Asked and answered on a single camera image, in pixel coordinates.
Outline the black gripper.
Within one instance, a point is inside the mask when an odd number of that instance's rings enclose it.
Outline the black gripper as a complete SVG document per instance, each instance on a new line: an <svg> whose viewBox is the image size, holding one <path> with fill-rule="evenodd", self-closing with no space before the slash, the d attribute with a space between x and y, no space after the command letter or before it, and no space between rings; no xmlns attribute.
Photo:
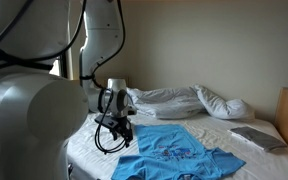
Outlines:
<svg viewBox="0 0 288 180"><path fill-rule="evenodd" d="M124 138L125 141L125 147L128 148L130 146L130 143L133 139L133 132L131 128L131 123L128 120L127 117L122 117L122 118L115 118L112 117L114 120L118 122L118 124L110 130L113 140L117 140L117 136L121 135Z"/></svg>

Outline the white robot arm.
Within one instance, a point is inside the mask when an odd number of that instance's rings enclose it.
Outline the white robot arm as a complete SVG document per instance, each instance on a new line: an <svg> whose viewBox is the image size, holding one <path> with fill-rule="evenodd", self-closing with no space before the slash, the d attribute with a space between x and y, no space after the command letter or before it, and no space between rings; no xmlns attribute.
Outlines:
<svg viewBox="0 0 288 180"><path fill-rule="evenodd" d="M112 112L114 135L133 138L126 92L106 96L94 70L123 47L121 0L83 0L87 33L79 84L54 76L54 60L75 40L70 0L0 0L0 180L69 180L67 144L92 111Z"/></svg>

